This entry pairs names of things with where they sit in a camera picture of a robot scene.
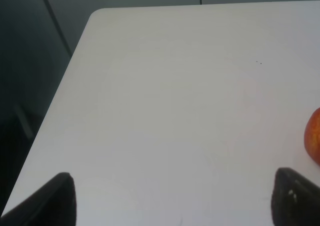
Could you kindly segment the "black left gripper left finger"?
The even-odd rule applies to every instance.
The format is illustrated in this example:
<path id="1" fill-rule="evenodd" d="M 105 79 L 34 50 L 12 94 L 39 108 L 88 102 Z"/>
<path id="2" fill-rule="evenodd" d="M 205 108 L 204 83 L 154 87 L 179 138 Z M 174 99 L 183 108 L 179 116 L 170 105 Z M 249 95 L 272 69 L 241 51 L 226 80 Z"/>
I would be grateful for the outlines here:
<path id="1" fill-rule="evenodd" d="M 74 179 L 60 172 L 0 218 L 2 226 L 75 226 L 77 200 Z"/>

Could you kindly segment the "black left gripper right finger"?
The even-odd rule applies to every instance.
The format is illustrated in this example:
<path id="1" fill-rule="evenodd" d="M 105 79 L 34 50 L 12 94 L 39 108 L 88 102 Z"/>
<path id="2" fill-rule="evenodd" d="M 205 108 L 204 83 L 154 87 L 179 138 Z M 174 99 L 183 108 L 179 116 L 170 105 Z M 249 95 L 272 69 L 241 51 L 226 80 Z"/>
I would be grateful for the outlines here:
<path id="1" fill-rule="evenodd" d="M 275 226 L 318 226 L 320 187 L 289 167 L 277 169 L 271 196 Z"/>

